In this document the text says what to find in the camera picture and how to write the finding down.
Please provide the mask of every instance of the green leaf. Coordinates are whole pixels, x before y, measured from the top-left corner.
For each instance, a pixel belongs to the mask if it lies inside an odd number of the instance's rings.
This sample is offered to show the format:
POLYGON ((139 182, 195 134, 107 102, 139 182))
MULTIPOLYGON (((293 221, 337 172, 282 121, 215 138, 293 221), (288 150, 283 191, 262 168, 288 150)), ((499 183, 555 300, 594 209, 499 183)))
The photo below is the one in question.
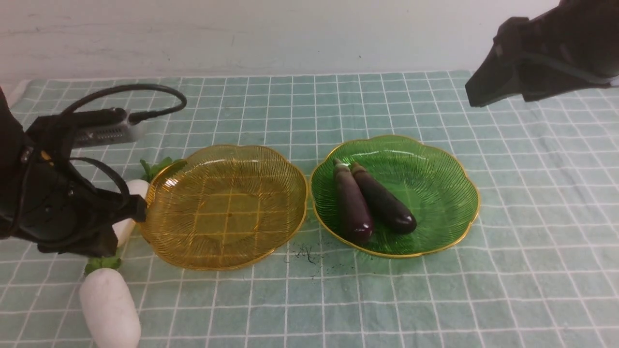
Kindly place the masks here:
POLYGON ((140 160, 140 164, 142 165, 142 168, 144 168, 144 172, 146 174, 150 173, 150 165, 146 163, 145 160, 140 160))
POLYGON ((180 161, 180 159, 179 160, 172 160, 172 158, 170 158, 170 157, 165 157, 158 164, 153 164, 152 166, 149 166, 146 163, 145 160, 140 160, 140 163, 142 164, 142 167, 146 171, 146 174, 144 174, 142 176, 142 179, 145 180, 145 181, 150 182, 151 180, 153 180, 155 178, 155 176, 157 176, 157 174, 159 174, 160 171, 166 169, 168 166, 170 166, 170 165, 172 165, 172 164, 174 164, 174 163, 176 163, 178 161, 180 161))
POLYGON ((110 258, 91 258, 88 260, 86 267, 84 267, 84 275, 87 276, 101 268, 118 269, 122 263, 122 260, 120 260, 118 256, 112 256, 110 258))

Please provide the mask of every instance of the white wall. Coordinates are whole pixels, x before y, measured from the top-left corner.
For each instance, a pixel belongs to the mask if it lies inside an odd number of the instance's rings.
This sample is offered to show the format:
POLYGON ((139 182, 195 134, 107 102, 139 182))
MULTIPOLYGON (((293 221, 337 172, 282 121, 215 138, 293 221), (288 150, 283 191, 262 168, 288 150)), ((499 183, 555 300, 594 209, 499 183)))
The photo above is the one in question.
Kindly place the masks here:
POLYGON ((0 82, 476 68, 558 0, 5 0, 0 82))

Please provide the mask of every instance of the yellow plate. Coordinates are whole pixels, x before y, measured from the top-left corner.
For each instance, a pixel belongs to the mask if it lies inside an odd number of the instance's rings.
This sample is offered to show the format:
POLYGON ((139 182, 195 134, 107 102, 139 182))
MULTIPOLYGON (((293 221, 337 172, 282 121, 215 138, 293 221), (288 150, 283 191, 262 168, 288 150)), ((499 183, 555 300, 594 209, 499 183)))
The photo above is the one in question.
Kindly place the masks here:
POLYGON ((142 235, 155 253, 188 269, 236 269, 282 246, 301 227, 308 184, 264 146, 198 150, 151 182, 142 235))

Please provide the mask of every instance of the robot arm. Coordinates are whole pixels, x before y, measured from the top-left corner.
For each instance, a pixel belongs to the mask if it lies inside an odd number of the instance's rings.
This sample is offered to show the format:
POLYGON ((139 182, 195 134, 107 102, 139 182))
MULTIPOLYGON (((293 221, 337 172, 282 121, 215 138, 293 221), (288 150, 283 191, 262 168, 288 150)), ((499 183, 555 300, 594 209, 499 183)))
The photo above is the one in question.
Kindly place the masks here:
POLYGON ((129 194, 113 169, 94 159, 71 158, 71 150, 136 141, 141 121, 182 110, 186 104, 183 94, 166 86, 121 85, 88 95, 59 115, 38 117, 24 132, 0 90, 0 238, 32 241, 42 253, 113 256, 118 240, 112 225, 124 219, 143 222, 146 203, 129 194), (77 112, 92 100, 128 90, 165 92, 181 103, 133 114, 120 108, 77 112), (99 168, 119 193, 94 187, 70 160, 99 168))
POLYGON ((512 95, 526 102, 619 86, 619 0, 561 0, 529 20, 512 17, 466 84, 472 107, 512 95))

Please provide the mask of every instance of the amber glass plate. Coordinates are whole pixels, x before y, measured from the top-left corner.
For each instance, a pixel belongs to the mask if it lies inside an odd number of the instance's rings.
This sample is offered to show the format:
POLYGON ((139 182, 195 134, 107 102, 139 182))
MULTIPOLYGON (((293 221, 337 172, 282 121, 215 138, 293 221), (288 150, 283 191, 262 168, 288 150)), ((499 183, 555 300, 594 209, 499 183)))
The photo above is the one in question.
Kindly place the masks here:
POLYGON ((307 210, 297 167, 263 146, 211 146, 151 182, 142 234, 165 261, 188 269, 235 269, 288 241, 307 210))
POLYGON ((455 245, 468 233, 480 207, 477 188, 455 157, 402 136, 355 140, 336 147, 312 173, 311 192, 324 228, 354 248, 387 258, 412 258, 455 245), (368 243, 350 242, 340 227, 333 158, 364 166, 410 209, 417 229, 397 235, 374 219, 376 230, 368 243))

